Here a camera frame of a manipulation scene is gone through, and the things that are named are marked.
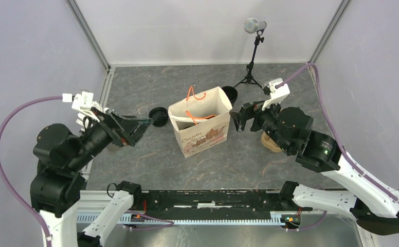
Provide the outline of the white straw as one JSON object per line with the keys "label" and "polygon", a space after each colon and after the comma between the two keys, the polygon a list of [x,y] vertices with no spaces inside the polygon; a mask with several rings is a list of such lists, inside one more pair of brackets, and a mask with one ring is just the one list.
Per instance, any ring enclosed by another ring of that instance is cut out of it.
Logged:
{"label": "white straw", "polygon": [[217,115],[212,114],[212,115],[209,115],[206,117],[193,117],[191,115],[176,116],[176,115],[170,114],[171,119],[173,119],[175,121],[181,121],[181,122],[204,122],[204,121],[207,121],[214,117],[217,117]]}

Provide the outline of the paper takeout bag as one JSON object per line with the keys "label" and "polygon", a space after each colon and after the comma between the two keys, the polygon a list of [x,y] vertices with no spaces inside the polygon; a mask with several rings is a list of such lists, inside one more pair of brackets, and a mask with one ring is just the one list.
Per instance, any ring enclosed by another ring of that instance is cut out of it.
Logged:
{"label": "paper takeout bag", "polygon": [[[188,158],[225,142],[228,136],[229,112],[231,110],[232,105],[219,86],[198,94],[191,86],[184,99],[170,105],[168,107],[169,120],[183,156]],[[181,122],[171,119],[170,114],[193,117],[206,117],[215,114],[217,117],[204,122]]]}

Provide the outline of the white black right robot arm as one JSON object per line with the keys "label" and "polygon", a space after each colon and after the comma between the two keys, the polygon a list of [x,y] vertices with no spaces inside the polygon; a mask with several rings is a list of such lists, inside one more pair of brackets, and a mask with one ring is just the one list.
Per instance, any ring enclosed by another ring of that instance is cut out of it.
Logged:
{"label": "white black right robot arm", "polygon": [[236,130],[252,120],[252,132],[263,131],[278,148],[294,156],[303,168],[339,183],[343,190],[321,190],[287,181],[278,196],[285,210],[294,207],[325,210],[356,221],[381,236],[399,234],[399,190],[367,172],[334,138],[312,129],[313,119],[298,107],[265,107],[265,102],[244,104],[230,112]]}

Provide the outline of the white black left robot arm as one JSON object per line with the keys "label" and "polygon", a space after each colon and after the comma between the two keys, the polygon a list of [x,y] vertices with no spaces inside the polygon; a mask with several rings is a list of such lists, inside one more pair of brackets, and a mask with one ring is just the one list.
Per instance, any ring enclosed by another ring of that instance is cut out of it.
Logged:
{"label": "white black left robot arm", "polygon": [[150,118],[121,116],[95,107],[82,121],[84,131],[79,136],[61,123],[45,127],[33,149],[38,171],[30,185],[31,206],[45,220],[51,246],[103,246],[122,215],[143,203],[139,184],[120,182],[102,213],[83,231],[77,231],[85,184],[81,169],[109,145],[135,146],[153,123]]}

